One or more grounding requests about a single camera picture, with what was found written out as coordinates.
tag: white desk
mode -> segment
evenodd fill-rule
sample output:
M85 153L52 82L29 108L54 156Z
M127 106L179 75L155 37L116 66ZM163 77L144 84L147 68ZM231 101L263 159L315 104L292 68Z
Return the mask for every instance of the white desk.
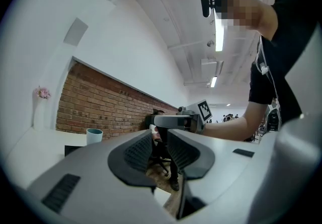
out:
M41 174L64 159L65 145L85 146L86 135L32 127L19 140L5 161L4 170L9 180L27 189ZM156 189L154 197L163 206L170 193Z

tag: fluorescent light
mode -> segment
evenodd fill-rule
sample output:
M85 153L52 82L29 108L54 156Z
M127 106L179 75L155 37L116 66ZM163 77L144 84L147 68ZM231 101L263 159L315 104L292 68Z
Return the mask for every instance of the fluorescent light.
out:
M211 79L211 85L210 85L211 88L214 88L215 87L216 81L217 81L217 77L213 77Z
M214 13L214 16L216 25L216 51L222 51L224 27L222 25L221 19L217 17L216 12Z

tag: office chair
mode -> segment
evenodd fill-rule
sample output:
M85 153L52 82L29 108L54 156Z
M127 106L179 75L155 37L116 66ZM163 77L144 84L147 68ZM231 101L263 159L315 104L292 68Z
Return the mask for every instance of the office chair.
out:
M166 171L165 176L167 177L169 175L169 171L165 167L164 163L171 162L171 160L165 160L165 158L169 157L167 146L161 140L154 140L154 141L157 142L157 145L155 145L154 142L152 141L152 154L149 158L149 160L151 160L152 163L149 165L149 167L155 164L159 164Z

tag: pink flower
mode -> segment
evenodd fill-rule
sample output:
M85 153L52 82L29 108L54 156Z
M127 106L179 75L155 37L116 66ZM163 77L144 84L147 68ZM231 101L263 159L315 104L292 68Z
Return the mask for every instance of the pink flower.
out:
M34 90L34 93L40 97L40 98L43 98L43 99L49 99L51 97L51 94L49 92L49 90L45 87L38 87Z

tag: mug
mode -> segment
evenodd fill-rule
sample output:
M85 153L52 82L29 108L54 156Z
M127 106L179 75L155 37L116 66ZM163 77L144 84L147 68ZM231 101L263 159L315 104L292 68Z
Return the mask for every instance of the mug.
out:
M89 128L86 130L86 141L87 144L100 142L103 138L103 131L95 128Z

